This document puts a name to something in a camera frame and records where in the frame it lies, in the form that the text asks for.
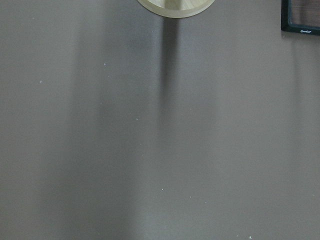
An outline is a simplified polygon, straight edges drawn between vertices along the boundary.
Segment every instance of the gray table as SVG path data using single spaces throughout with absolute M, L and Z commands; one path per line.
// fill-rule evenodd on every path
M 0 22 L 1 239 L 319 239 L 320 38 L 282 33 L 281 1 Z

